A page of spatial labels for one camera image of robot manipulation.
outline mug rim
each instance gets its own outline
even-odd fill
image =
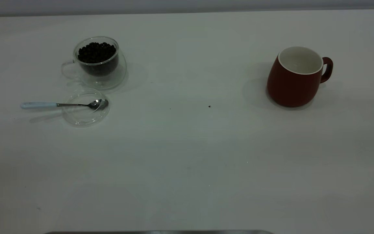
[[[290,49],[290,48],[303,48],[303,49],[310,50],[311,52],[314,52],[314,54],[316,54],[316,55],[318,56],[318,58],[320,59],[322,65],[319,67],[319,69],[318,69],[317,71],[315,71],[315,72],[311,72],[311,73],[299,73],[299,72],[295,72],[295,71],[291,71],[291,70],[289,70],[288,68],[286,68],[286,66],[284,66],[284,64],[282,64],[281,59],[280,59],[280,56],[281,56],[281,53],[282,53],[282,52],[284,52],[285,50]],[[323,67],[324,67],[324,63],[323,63],[323,59],[322,59],[322,57],[321,57],[317,52],[315,52],[314,50],[312,50],[312,49],[310,49],[310,48],[308,48],[308,47],[305,47],[305,46],[290,46],[290,47],[287,47],[287,48],[283,49],[283,50],[282,50],[281,52],[279,52],[279,54],[278,54],[278,61],[279,61],[279,64],[281,64],[281,66],[282,66],[283,68],[285,68],[287,71],[292,72],[292,73],[294,73],[294,74],[298,74],[298,75],[312,75],[312,74],[315,74],[315,73],[321,71],[321,69],[323,69]]]
[[[76,57],[76,50],[78,49],[79,45],[81,43],[87,41],[87,40],[91,40],[91,39],[95,39],[95,38],[107,38],[109,40],[112,40],[117,46],[116,52],[112,55],[112,57],[110,57],[109,59],[107,59],[103,62],[87,63],[87,62],[80,61],[79,58]],[[75,61],[77,61],[80,64],[83,64],[83,65],[86,65],[86,66],[96,66],[96,65],[101,65],[101,64],[107,63],[107,62],[111,61],[112,59],[114,59],[116,57],[116,55],[118,54],[118,51],[119,51],[119,44],[113,38],[110,38],[110,37],[107,37],[107,36],[89,37],[89,38],[86,38],[86,39],[82,40],[81,42],[77,43],[77,45],[73,49],[73,58],[74,58]]]

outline glass saucer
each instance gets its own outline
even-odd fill
[[[102,120],[109,112],[110,100],[100,91],[91,88],[75,90],[73,95],[65,102],[68,104],[89,104],[96,99],[107,99],[109,104],[93,110],[85,106],[63,107],[64,119],[72,125],[89,125]]]

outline light blue spoon handle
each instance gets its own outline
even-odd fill
[[[56,102],[23,102],[20,105],[23,109],[38,109],[38,108],[56,108]]]

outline glass cup handle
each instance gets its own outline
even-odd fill
[[[71,59],[67,62],[64,62],[62,65],[61,65],[61,73],[63,76],[69,78],[69,79],[72,79],[72,80],[79,80],[79,74],[77,74],[77,71],[74,71],[73,73],[66,73],[64,72],[64,68],[67,66],[67,65],[71,65],[71,64],[74,64],[74,60]]]

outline white table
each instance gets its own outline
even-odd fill
[[[103,121],[19,108],[96,35],[129,70]],[[287,46],[334,61],[297,110],[265,92]],[[173,229],[374,233],[374,10],[0,18],[0,233]]]

